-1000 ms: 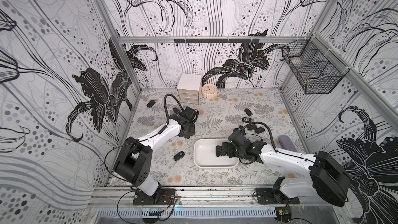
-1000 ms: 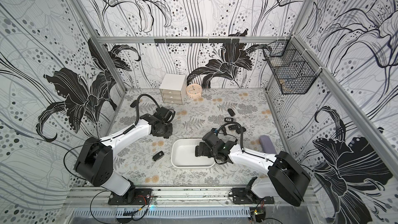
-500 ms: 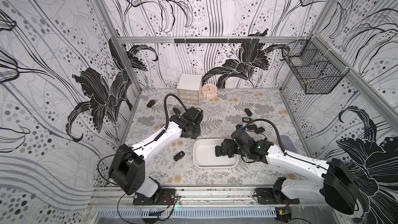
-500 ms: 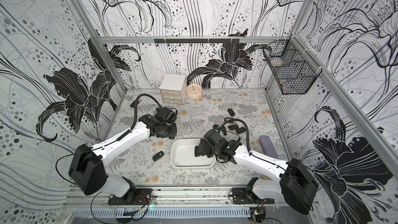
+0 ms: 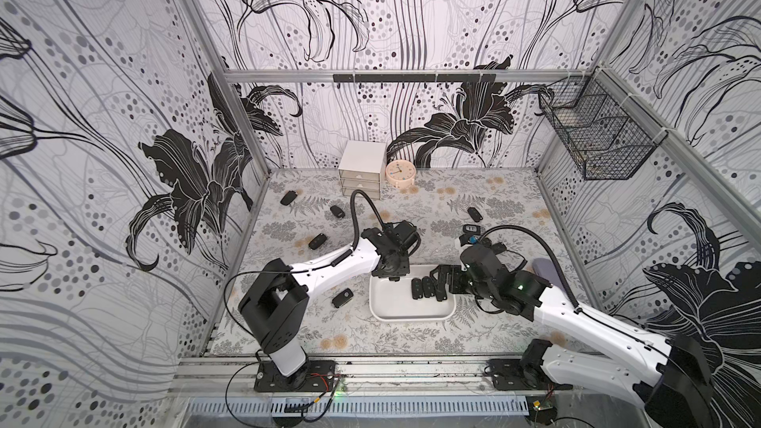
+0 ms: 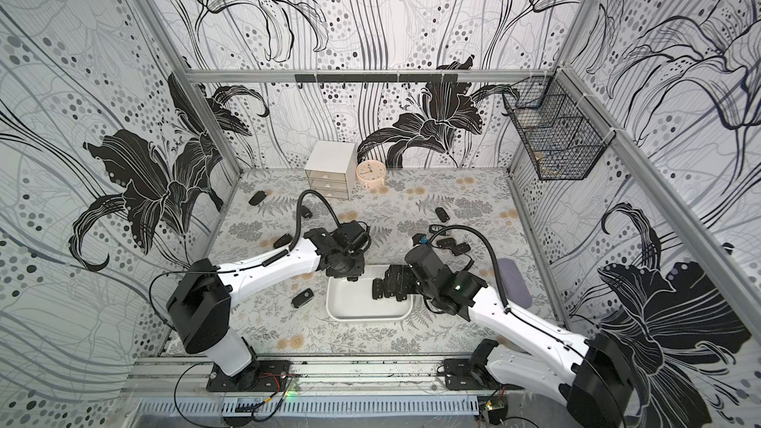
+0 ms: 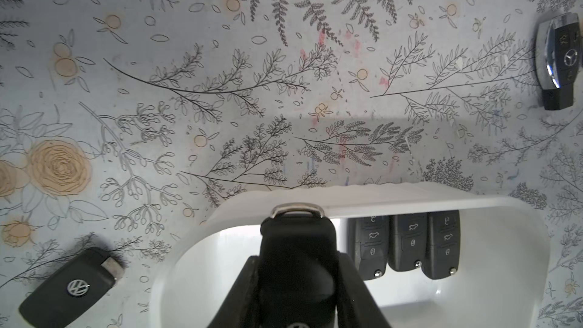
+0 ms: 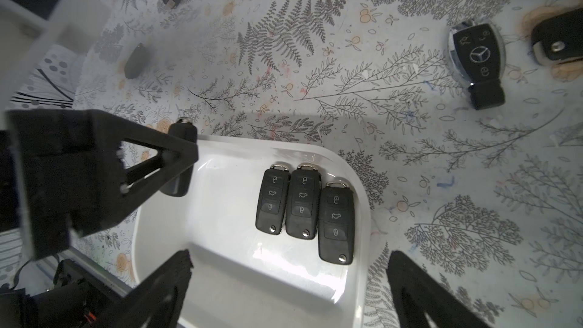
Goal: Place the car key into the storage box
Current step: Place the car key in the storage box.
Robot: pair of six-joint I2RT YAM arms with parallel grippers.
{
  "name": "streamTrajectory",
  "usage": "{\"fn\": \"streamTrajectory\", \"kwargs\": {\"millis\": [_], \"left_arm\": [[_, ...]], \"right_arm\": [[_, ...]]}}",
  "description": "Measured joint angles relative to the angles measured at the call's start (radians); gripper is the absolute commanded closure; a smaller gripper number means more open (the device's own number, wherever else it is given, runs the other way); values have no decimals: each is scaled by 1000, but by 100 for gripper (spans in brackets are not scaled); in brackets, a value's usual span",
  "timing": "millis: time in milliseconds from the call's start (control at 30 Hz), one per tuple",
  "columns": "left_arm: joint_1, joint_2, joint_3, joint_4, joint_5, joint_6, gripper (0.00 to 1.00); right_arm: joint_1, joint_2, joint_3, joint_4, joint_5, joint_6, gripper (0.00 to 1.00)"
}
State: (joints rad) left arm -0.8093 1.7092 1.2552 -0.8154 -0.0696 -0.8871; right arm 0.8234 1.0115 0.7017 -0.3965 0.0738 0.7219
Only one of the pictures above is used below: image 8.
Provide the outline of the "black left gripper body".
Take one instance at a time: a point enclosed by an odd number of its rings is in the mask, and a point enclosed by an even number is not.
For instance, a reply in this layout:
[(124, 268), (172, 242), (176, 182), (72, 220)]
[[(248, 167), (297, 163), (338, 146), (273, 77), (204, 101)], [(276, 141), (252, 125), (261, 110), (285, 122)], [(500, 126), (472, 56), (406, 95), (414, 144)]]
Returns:
[(118, 117), (99, 110), (9, 111), (25, 248), (39, 260), (69, 248), (71, 232), (118, 225)]

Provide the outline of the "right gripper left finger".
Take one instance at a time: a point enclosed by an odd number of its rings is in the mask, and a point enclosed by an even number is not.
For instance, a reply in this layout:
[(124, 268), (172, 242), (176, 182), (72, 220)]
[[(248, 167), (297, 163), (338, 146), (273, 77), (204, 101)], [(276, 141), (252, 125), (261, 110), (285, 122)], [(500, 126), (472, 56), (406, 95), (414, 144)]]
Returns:
[(108, 307), (95, 327), (177, 327), (194, 266), (189, 251), (177, 251), (120, 302)]

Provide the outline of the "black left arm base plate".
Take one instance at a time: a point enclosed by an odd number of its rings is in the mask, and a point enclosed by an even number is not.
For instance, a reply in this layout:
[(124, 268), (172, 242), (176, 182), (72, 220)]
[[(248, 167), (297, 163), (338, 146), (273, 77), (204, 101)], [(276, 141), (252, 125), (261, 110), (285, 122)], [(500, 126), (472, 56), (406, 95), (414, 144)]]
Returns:
[(71, 260), (56, 267), (53, 287), (37, 295), (1, 287), (2, 327), (95, 327), (123, 295), (105, 279)]

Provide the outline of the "white rectangular storage tray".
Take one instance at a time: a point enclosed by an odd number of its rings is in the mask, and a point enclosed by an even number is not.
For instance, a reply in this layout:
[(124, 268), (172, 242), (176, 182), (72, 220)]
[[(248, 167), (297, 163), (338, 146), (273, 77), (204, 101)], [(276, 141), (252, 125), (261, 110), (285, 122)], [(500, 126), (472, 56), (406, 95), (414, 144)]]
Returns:
[[(138, 210), (132, 245), (137, 282), (186, 250), (193, 270), (184, 327), (360, 327), (364, 320), (370, 207), (355, 170), (323, 147), (200, 136), (184, 197), (156, 193)], [(316, 240), (255, 226), (264, 172), (308, 162), (324, 182), (355, 195), (355, 253), (348, 266), (322, 261)]]

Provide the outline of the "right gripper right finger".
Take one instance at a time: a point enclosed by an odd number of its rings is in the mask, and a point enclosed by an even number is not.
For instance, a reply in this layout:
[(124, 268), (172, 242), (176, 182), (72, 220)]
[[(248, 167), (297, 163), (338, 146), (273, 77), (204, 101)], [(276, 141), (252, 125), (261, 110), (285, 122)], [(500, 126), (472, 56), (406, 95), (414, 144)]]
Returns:
[(401, 251), (390, 255), (387, 279), (401, 327), (486, 327), (440, 284)]

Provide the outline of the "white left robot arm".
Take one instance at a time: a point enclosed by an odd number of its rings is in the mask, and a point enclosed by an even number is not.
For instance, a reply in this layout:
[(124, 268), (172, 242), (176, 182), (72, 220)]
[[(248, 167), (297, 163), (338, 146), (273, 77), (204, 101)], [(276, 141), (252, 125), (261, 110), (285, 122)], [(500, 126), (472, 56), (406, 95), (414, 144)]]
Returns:
[(109, 16), (100, 0), (1, 0), (1, 229), (39, 260), (121, 223), (158, 191), (182, 196), (197, 129), (167, 133), (101, 110), (11, 110), (48, 48), (86, 53)]

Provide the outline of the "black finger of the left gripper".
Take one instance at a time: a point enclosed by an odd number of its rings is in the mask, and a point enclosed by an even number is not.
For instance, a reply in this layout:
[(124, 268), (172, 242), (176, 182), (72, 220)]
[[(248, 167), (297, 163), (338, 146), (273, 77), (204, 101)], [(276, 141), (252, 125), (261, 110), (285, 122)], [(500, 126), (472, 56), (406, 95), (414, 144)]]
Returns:
[[(133, 214), (146, 200), (160, 191), (162, 186), (183, 172), (185, 167), (164, 161), (162, 153), (165, 150), (167, 149), (158, 150), (153, 158), (126, 170), (127, 182), (121, 185), (121, 206), (115, 210), (118, 217), (125, 219)], [(188, 162), (193, 162), (194, 156), (187, 152), (185, 158)]]

